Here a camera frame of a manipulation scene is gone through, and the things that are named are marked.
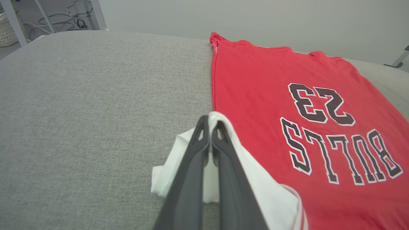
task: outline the white basket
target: white basket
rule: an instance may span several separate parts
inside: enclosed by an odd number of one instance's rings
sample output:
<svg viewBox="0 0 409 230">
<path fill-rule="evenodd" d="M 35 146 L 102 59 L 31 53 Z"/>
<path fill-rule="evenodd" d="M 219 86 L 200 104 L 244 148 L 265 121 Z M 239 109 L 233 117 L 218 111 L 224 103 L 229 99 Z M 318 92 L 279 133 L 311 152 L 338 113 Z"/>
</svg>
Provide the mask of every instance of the white basket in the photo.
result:
<svg viewBox="0 0 409 230">
<path fill-rule="evenodd" d="M 16 10 L 15 12 L 24 37 L 27 37 L 27 31 L 24 28 L 20 14 L 18 13 L 18 10 Z M 7 16 L 5 14 L 0 14 L 0 47 L 9 46 L 16 42 L 18 42 L 17 36 L 14 33 L 14 30 L 11 27 Z"/>
</svg>

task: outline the bulls jersey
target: bulls jersey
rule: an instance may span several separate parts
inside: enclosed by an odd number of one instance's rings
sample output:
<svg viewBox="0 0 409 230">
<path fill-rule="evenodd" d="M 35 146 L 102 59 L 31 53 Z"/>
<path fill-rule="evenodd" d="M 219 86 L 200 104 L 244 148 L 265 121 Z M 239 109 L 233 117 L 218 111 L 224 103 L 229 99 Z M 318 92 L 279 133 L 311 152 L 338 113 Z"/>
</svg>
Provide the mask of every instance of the bulls jersey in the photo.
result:
<svg viewBox="0 0 409 230">
<path fill-rule="evenodd" d="M 213 105 L 311 229 L 409 229 L 409 124 L 349 62 L 213 33 Z"/>
</svg>

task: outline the white wall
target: white wall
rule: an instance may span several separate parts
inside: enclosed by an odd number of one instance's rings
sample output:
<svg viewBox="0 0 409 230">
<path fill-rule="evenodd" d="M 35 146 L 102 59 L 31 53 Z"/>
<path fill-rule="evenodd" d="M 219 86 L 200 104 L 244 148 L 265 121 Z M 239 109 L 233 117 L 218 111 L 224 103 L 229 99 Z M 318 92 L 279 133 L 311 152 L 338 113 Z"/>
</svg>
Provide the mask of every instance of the white wall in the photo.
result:
<svg viewBox="0 0 409 230">
<path fill-rule="evenodd" d="M 409 45 L 409 0 L 99 0 L 106 26 L 392 64 Z"/>
</svg>

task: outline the folded white cloth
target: folded white cloth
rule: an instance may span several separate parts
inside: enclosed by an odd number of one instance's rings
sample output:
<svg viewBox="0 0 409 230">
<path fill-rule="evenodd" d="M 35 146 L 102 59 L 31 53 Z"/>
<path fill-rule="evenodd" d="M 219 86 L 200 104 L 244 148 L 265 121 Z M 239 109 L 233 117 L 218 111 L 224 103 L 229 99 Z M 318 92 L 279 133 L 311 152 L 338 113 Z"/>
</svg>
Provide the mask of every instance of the folded white cloth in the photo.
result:
<svg viewBox="0 0 409 230">
<path fill-rule="evenodd" d="M 289 186 L 280 185 L 269 175 L 241 145 L 232 124 L 223 114 L 219 112 L 209 114 L 209 134 L 212 133 L 218 121 L 223 121 L 227 129 L 268 228 L 270 230 L 308 229 L 307 218 L 298 193 Z M 151 193 L 166 197 L 193 131 L 194 129 L 191 129 L 177 135 L 165 165 L 153 167 Z M 213 163 L 211 155 L 204 168 L 203 181 L 203 201 L 219 202 L 218 168 Z"/>
</svg>

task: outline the gray fabric surface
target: gray fabric surface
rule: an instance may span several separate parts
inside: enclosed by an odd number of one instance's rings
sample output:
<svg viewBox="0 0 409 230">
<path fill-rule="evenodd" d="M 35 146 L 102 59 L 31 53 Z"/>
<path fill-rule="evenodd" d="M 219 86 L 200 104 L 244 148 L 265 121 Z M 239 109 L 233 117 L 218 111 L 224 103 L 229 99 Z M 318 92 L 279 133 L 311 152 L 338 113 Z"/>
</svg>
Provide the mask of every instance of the gray fabric surface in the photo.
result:
<svg viewBox="0 0 409 230">
<path fill-rule="evenodd" d="M 0 61 L 0 229 L 151 228 L 152 167 L 212 111 L 212 56 L 205 41 L 90 31 Z"/>
</svg>

